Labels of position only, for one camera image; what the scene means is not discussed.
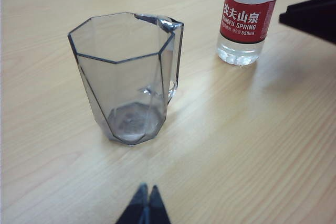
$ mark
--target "black object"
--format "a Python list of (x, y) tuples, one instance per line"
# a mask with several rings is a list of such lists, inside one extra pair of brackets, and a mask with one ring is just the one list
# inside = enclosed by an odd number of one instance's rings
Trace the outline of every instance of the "black object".
[(147, 185), (141, 184), (115, 224), (171, 224), (158, 187), (153, 186), (148, 201)]
[(336, 44), (336, 0), (289, 5), (279, 22)]

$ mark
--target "wooden table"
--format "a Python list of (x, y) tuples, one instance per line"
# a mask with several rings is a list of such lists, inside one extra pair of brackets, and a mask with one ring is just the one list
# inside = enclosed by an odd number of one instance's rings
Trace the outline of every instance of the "wooden table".
[[(336, 223), (336, 47), (278, 24), (300, 1), (235, 67), (223, 0), (2, 0), (2, 223), (114, 223), (140, 182), (172, 223)], [(167, 120), (134, 147), (102, 135), (67, 40), (124, 10), (185, 23)]]

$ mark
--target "red bottle label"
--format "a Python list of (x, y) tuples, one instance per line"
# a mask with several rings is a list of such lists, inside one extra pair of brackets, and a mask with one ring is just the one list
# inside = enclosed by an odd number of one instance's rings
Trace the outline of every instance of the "red bottle label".
[(271, 21), (275, 0), (261, 4), (242, 4), (225, 0), (220, 33), (238, 43), (263, 41)]

